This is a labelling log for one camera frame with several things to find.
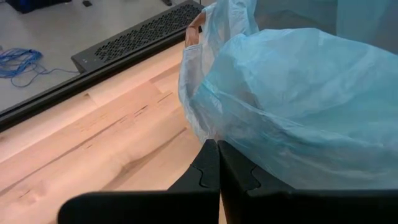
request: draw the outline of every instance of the floor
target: floor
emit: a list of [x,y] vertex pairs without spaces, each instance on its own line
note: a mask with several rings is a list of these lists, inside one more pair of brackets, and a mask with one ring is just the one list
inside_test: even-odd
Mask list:
[[183,48],[0,133],[0,223],[56,223],[85,192],[169,188],[201,148],[177,95]]
[[[174,4],[183,0],[174,0]],[[209,5],[214,0],[202,0]],[[70,57],[137,23],[169,9],[161,0],[93,0],[91,7],[81,0],[19,14],[6,3],[0,3],[0,46],[36,49],[43,53],[40,63],[47,69],[76,70]],[[27,83],[33,73],[15,81]],[[0,111],[26,100],[74,76],[53,72],[38,77],[30,86],[17,88],[0,79]]]

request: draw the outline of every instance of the wood grain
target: wood grain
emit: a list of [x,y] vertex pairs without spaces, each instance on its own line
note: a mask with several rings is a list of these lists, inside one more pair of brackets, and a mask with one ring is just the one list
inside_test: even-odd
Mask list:
[[0,223],[56,223],[60,206],[85,192],[170,187],[201,148],[177,96],[182,50],[0,133]]

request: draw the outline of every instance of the black vented panel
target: black vented panel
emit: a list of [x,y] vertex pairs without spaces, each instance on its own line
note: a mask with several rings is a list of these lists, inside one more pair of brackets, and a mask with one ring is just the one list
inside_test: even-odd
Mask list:
[[87,72],[129,55],[145,52],[151,46],[167,39],[181,39],[189,23],[202,9],[203,7],[194,1],[183,2],[72,56],[72,60],[79,71]]

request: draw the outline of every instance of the blue cable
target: blue cable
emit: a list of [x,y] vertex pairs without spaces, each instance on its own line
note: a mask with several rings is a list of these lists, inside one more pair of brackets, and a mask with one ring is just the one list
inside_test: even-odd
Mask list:
[[[9,49],[0,54],[0,78],[10,78],[11,84],[23,88],[29,86],[39,75],[48,75],[56,70],[67,73],[79,73],[76,71],[55,68],[48,71],[37,63],[43,54],[33,49]],[[36,75],[25,85],[14,83],[14,78],[28,72],[35,72]]]

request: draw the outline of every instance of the wooden table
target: wooden table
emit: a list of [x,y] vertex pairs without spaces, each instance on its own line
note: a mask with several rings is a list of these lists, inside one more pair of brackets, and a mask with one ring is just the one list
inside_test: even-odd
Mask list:
[[60,206],[85,192],[171,186],[201,148],[178,100],[182,50],[0,133],[0,223],[56,223]]

